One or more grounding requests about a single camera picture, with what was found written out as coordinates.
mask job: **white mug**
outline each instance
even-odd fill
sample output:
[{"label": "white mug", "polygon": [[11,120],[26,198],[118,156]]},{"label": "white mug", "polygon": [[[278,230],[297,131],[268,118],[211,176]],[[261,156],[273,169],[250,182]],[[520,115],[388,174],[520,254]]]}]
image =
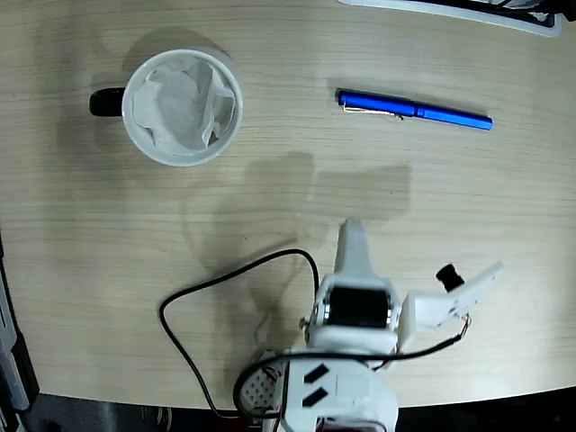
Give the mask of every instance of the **white mug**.
[{"label": "white mug", "polygon": [[[150,133],[134,121],[133,96],[142,87],[150,71],[170,59],[190,56],[208,62],[228,79],[236,96],[236,107],[228,128],[218,139],[203,150],[189,155],[175,155],[157,148]],[[136,147],[149,158],[171,167],[193,167],[216,158],[236,137],[242,122],[243,112],[244,98],[236,65],[226,54],[207,47],[172,49],[161,52],[142,63],[132,74],[126,87],[105,88],[90,96],[90,113],[92,115],[98,117],[121,116],[128,136]]]}]

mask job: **black mug handle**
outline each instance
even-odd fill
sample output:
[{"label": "black mug handle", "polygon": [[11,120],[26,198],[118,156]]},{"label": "black mug handle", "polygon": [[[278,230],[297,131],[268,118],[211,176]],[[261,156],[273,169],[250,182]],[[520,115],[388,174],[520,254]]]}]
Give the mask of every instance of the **black mug handle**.
[{"label": "black mug handle", "polygon": [[103,88],[90,96],[90,113],[97,117],[122,116],[124,87]]}]

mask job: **pen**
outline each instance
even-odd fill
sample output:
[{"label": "pen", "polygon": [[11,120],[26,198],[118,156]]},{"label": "pen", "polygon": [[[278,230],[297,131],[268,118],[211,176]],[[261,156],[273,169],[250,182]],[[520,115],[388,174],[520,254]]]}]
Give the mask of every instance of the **pen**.
[{"label": "pen", "polygon": [[338,90],[337,100],[338,105],[347,113],[389,114],[402,120],[404,117],[418,117],[436,122],[460,124],[484,131],[491,131],[493,126],[492,119],[485,115],[414,102],[410,99],[401,99],[383,94]]}]

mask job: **wooden table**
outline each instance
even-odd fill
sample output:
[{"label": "wooden table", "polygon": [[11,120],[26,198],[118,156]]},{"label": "wooden table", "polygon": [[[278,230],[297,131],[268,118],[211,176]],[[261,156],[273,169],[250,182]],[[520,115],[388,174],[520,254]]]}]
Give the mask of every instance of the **wooden table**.
[{"label": "wooden table", "polygon": [[[557,39],[336,0],[15,0],[0,17],[0,228],[43,392],[203,407],[158,324],[169,293],[286,246],[329,273],[338,225],[364,221],[403,296],[502,260],[467,338],[399,364],[402,406],[576,384],[576,25]],[[244,77],[238,138],[206,166],[144,157],[88,97],[162,50],[210,45]],[[486,112],[493,132],[345,114],[337,87]],[[231,407],[257,347],[302,343],[297,259],[168,312]],[[424,347],[454,326],[418,336]]]}]

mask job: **wire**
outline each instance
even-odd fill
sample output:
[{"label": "wire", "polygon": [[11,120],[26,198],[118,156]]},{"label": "wire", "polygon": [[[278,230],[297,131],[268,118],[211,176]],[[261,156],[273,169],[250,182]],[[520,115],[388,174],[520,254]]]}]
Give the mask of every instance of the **wire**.
[{"label": "wire", "polygon": [[[175,345],[178,352],[182,355],[184,360],[188,363],[188,365],[192,369],[192,372],[194,373],[194,375],[196,376],[196,379],[198,380],[198,383],[200,384],[200,387],[202,389],[202,393],[204,395],[204,398],[206,399],[206,402],[208,403],[208,406],[214,412],[214,414],[221,419],[237,419],[238,416],[227,416],[225,414],[222,414],[221,411],[216,408],[216,405],[214,405],[214,402],[212,400],[212,396],[210,395],[210,391],[208,390],[208,386],[206,385],[206,381],[202,377],[202,373],[200,372],[200,370],[198,369],[198,367],[196,366],[196,364],[194,363],[194,361],[192,360],[190,355],[186,352],[182,343],[180,343],[180,341],[178,340],[178,338],[176,337],[176,335],[174,334],[174,332],[172,331],[172,329],[168,325],[168,322],[166,319],[166,308],[170,303],[180,299],[181,297],[184,297],[184,296],[191,294],[191,293],[196,293],[200,290],[203,290],[205,288],[209,288],[209,287],[214,286],[216,284],[221,284],[221,283],[226,282],[226,281],[228,281],[234,277],[237,277],[239,275],[243,275],[244,273],[252,270],[253,268],[261,266],[262,264],[265,264],[269,261],[272,261],[272,260],[277,259],[279,257],[287,257],[289,255],[300,255],[308,261],[308,263],[310,264],[310,269],[312,271],[314,292],[316,293],[318,291],[318,289],[320,288],[320,275],[318,272],[318,267],[316,266],[316,263],[314,262],[314,259],[305,250],[292,248],[292,249],[280,250],[280,251],[274,252],[273,254],[263,256],[262,258],[254,261],[248,265],[244,265],[243,267],[241,267],[237,270],[234,270],[233,272],[230,272],[228,274],[224,274],[222,276],[216,277],[214,279],[211,279],[208,282],[199,283],[197,285],[194,285],[194,286],[191,286],[189,288],[185,288],[181,291],[175,292],[174,294],[171,294],[165,300],[163,300],[162,303],[160,303],[160,307],[158,308],[158,316],[159,316],[160,324],[162,325],[162,328],[166,332],[168,338]],[[359,355],[359,354],[347,354],[347,353],[301,352],[301,353],[279,354],[279,355],[267,357],[265,359],[262,359],[262,360],[255,362],[253,364],[250,364],[240,373],[240,375],[238,376],[238,379],[236,380],[236,382],[234,384],[234,390],[232,392],[232,399],[234,401],[234,406],[236,407],[236,409],[241,414],[243,414],[244,416],[246,416],[249,419],[279,419],[280,418],[280,412],[268,412],[268,413],[252,412],[243,405],[242,399],[241,399],[242,388],[243,388],[244,384],[246,383],[246,381],[250,378],[250,376],[252,376],[252,374],[257,372],[258,370],[260,370],[266,366],[272,365],[278,361],[315,358],[315,359],[323,359],[323,360],[356,360],[359,362],[383,361],[383,362],[387,363],[387,362],[396,361],[396,360],[410,360],[413,358],[428,356],[428,355],[433,354],[437,351],[440,351],[442,349],[450,347],[451,345],[455,344],[456,342],[458,342],[459,340],[461,340],[464,337],[468,327],[470,327],[470,317],[469,316],[467,317],[467,320],[464,323],[462,331],[459,334],[457,334],[456,336],[451,337],[451,338],[449,338],[443,342],[440,342],[439,344],[431,346],[427,349],[422,349],[420,351],[415,351],[412,353],[396,353],[396,354],[390,354],[390,355]]]},{"label": "wire", "polygon": [[160,318],[160,324],[162,325],[162,329],[164,329],[168,338],[172,341],[172,343],[175,345],[178,352],[180,352],[180,354],[182,355],[184,360],[188,363],[188,365],[192,369],[192,372],[194,373],[194,375],[196,375],[196,379],[198,380],[198,383],[200,384],[200,387],[202,389],[202,393],[204,394],[204,398],[206,399],[208,406],[214,412],[214,414],[216,414],[216,416],[218,416],[221,419],[237,419],[238,416],[233,416],[233,417],[227,416],[225,414],[222,414],[221,411],[216,408],[216,405],[214,405],[214,401],[212,400],[212,396],[210,395],[210,391],[208,390],[208,386],[206,385],[206,381],[202,377],[200,370],[198,369],[198,367],[196,366],[196,364],[194,363],[194,361],[192,360],[190,355],[188,355],[184,346],[180,343],[180,341],[178,340],[178,338],[176,337],[176,335],[174,334],[174,332],[172,331],[172,329],[168,325],[168,322],[166,319],[166,308],[170,303],[178,300],[181,297],[184,297],[185,295],[188,295],[191,293],[196,293],[200,290],[203,290],[204,288],[209,288],[209,287],[214,286],[216,284],[221,284],[222,282],[229,281],[230,279],[237,277],[237,276],[240,276],[240,275],[243,275],[244,273],[252,270],[253,268],[261,266],[262,264],[265,264],[269,261],[273,261],[273,260],[280,258],[280,257],[287,257],[289,255],[300,255],[300,256],[304,257],[306,259],[306,261],[308,261],[308,263],[310,264],[310,269],[312,271],[312,277],[313,277],[313,282],[314,282],[314,292],[316,292],[320,287],[320,275],[318,272],[318,267],[316,266],[314,259],[312,258],[312,256],[308,252],[306,252],[305,250],[302,250],[302,249],[294,248],[294,249],[279,250],[278,252],[274,252],[273,254],[263,256],[262,258],[254,261],[253,263],[250,263],[248,265],[244,265],[243,267],[241,267],[237,270],[234,270],[233,272],[230,272],[228,274],[224,274],[222,276],[216,277],[214,279],[211,279],[208,282],[199,283],[197,285],[194,285],[194,286],[191,286],[189,288],[185,288],[181,291],[175,292],[174,294],[168,296],[164,301],[162,301],[162,303],[160,304],[160,307],[158,308],[158,317]]}]

